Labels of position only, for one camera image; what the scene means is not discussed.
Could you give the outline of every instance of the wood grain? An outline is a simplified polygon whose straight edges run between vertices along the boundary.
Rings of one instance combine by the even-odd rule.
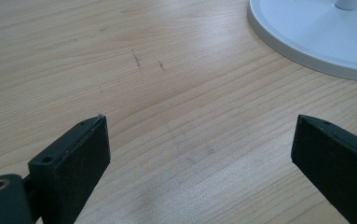
[[[282,57],[248,1],[0,0],[0,175],[105,114],[76,223],[347,223],[291,163],[298,114],[357,134],[357,81]]]

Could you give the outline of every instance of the black object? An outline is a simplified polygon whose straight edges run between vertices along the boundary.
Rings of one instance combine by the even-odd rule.
[[[105,116],[78,123],[29,161],[24,179],[0,176],[0,223],[74,223],[109,162]]]
[[[357,223],[357,136],[300,115],[292,161],[349,223]]]

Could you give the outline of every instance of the scratch mark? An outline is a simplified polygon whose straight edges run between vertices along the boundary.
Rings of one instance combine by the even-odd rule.
[[[158,65],[160,66],[160,68],[163,72],[166,71],[162,62],[158,62]]]
[[[137,55],[134,53],[134,49],[131,50],[132,57],[135,60],[135,63],[137,63],[137,67],[140,70],[141,74],[143,75],[143,71],[141,70],[141,64],[140,64],[140,59],[137,57]]]

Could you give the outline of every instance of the white round base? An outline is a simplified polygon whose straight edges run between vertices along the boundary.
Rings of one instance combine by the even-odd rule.
[[[250,0],[248,20],[285,57],[336,77],[357,80],[357,7],[336,0]]]

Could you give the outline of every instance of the wooden table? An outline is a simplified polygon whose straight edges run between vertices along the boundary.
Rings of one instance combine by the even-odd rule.
[[[347,223],[290,151],[298,114],[357,134],[357,81],[282,57],[247,6],[0,0],[0,175],[101,113],[112,161],[76,223]]]

